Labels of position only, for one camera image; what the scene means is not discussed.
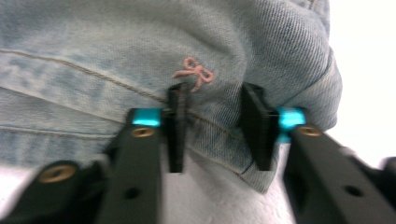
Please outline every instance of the pink embroidery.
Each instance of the pink embroidery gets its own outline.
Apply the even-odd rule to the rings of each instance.
[[[190,75],[198,76],[197,82],[191,91],[198,91],[201,88],[202,82],[209,83],[213,80],[213,73],[200,65],[192,57],[186,58],[183,64],[185,70],[175,72],[172,77],[186,77]]]

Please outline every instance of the black plastic clip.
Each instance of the black plastic clip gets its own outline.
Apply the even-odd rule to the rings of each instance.
[[[169,107],[163,111],[164,130],[168,140],[170,173],[181,173],[183,171],[188,103],[187,87],[187,83],[180,83],[169,88]]]
[[[264,102],[263,96],[262,87],[243,84],[239,126],[259,170],[268,171],[279,136],[279,113]]]

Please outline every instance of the clamp jaw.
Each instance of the clamp jaw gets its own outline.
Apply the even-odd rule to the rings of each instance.
[[[178,84],[168,108],[131,109],[102,160],[44,167],[0,224],[163,223],[163,173],[183,170],[187,94]],[[305,110],[272,108],[263,94],[243,85],[239,127],[259,170],[269,170],[276,142],[289,138],[283,180],[297,223],[396,223],[396,158],[371,169],[346,156]]]

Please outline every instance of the jeans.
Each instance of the jeans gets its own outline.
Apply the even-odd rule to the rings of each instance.
[[[326,0],[0,2],[0,162],[88,161],[129,108],[190,84],[187,150],[267,191],[241,131],[243,82],[336,123],[342,81]]]

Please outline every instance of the teal clamp part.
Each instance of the teal clamp part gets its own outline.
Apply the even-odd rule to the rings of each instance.
[[[305,115],[300,108],[284,108],[276,109],[279,113],[279,137],[278,143],[289,143],[289,132],[299,124],[306,124]]]
[[[143,125],[149,127],[161,126],[161,109],[160,108],[144,108],[136,109],[134,112],[134,125]]]

